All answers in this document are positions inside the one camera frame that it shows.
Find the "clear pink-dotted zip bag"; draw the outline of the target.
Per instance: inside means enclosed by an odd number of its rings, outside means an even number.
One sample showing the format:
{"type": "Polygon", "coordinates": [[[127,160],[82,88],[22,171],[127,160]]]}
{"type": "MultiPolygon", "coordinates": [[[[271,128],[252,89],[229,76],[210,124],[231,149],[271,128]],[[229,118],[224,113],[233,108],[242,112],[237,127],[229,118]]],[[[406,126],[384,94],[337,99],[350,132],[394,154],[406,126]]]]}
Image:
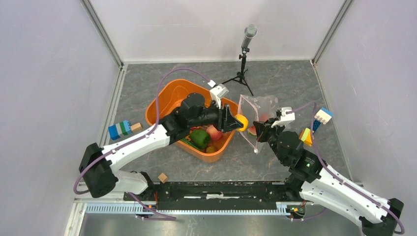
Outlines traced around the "clear pink-dotted zip bag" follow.
{"type": "MultiPolygon", "coordinates": [[[[238,103],[238,114],[242,114],[248,119],[248,128],[253,125],[254,121],[259,121],[260,115],[269,114],[269,118],[276,116],[278,106],[278,98],[274,95],[266,96],[249,96],[241,94],[238,103]]],[[[250,135],[247,130],[239,132],[239,134],[248,142],[255,154],[258,154],[264,145],[256,140],[256,136],[250,135]]]]}

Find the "orange plastic basket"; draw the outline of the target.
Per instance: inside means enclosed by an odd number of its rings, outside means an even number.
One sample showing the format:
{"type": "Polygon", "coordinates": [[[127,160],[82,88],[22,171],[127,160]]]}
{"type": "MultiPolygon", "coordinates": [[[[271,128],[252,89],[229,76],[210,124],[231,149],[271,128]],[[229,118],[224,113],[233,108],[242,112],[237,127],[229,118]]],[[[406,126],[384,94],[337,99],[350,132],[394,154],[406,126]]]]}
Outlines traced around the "orange plastic basket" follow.
{"type": "MultiPolygon", "coordinates": [[[[170,144],[176,145],[184,151],[192,154],[204,162],[215,162],[219,160],[235,130],[222,132],[222,137],[217,141],[212,141],[208,146],[215,146],[218,151],[215,153],[205,153],[206,149],[198,151],[181,141],[187,139],[193,130],[204,130],[211,126],[205,125],[205,109],[216,106],[211,100],[209,90],[185,79],[176,79],[169,82],[159,93],[158,100],[152,101],[146,109],[145,118],[149,125],[156,121],[164,126],[170,138],[170,144]]],[[[222,98],[222,106],[230,107],[233,116],[238,113],[236,102],[222,98]]]]}

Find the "yellow toy lemon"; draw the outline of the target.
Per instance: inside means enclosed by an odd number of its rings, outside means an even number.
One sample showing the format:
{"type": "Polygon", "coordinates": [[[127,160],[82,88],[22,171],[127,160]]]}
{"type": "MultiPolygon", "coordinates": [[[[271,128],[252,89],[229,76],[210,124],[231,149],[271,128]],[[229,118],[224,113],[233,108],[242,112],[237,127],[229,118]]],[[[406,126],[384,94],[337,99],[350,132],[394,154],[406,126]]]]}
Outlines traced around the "yellow toy lemon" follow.
{"type": "Polygon", "coordinates": [[[248,128],[248,119],[242,114],[235,115],[235,118],[242,124],[241,128],[238,128],[237,131],[243,132],[248,128]]]}

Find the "red toy strawberry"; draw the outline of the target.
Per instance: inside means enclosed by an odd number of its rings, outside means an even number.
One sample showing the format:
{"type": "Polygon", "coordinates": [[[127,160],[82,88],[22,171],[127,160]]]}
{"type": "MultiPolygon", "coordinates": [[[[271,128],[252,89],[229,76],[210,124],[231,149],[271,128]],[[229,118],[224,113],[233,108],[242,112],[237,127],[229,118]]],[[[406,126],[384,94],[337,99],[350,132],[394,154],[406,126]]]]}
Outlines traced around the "red toy strawberry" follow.
{"type": "Polygon", "coordinates": [[[264,114],[260,115],[259,122],[265,122],[265,121],[268,120],[268,118],[269,118],[269,114],[268,113],[264,113],[264,114]]]}

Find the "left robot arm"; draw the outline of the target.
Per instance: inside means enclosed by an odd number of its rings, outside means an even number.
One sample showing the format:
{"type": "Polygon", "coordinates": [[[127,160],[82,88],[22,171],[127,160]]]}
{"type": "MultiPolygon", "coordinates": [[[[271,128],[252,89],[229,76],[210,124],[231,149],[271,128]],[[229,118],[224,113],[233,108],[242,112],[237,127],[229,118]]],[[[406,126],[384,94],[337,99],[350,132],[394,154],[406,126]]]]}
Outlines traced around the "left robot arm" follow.
{"type": "Polygon", "coordinates": [[[168,115],[157,118],[150,129],[114,145],[88,145],[78,177],[84,180],[87,189],[79,191],[75,186],[74,192],[100,198],[112,191],[121,191],[131,192],[145,201],[151,199],[154,186],[147,174],[123,172],[121,168],[137,157],[185,138],[193,127],[204,125],[212,125],[224,133],[247,127],[242,119],[232,114],[228,104],[213,100],[206,106],[201,94],[191,93],[168,115]]]}

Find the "pink toy peach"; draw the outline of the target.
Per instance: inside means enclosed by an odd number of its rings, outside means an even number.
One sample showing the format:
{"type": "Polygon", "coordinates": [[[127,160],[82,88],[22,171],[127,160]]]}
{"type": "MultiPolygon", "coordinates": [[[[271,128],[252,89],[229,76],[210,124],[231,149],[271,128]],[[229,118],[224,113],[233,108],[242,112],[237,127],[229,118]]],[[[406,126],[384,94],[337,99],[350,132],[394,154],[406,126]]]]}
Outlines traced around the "pink toy peach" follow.
{"type": "Polygon", "coordinates": [[[222,132],[217,130],[213,125],[206,129],[206,132],[210,135],[212,141],[217,141],[222,137],[222,132]]]}

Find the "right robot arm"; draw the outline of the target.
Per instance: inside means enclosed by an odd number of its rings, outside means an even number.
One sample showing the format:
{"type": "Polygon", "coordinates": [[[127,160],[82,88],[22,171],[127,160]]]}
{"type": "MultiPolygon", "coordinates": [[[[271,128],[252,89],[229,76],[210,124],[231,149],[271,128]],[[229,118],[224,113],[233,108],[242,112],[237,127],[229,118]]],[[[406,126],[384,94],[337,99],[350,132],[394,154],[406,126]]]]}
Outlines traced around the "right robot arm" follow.
{"type": "Polygon", "coordinates": [[[398,222],[404,204],[396,198],[373,194],[338,173],[331,165],[304,148],[296,132],[286,131],[273,120],[254,122],[257,141],[268,143],[279,162],[289,168],[284,195],[300,197],[338,213],[361,228],[366,236],[403,234],[398,222]]]}

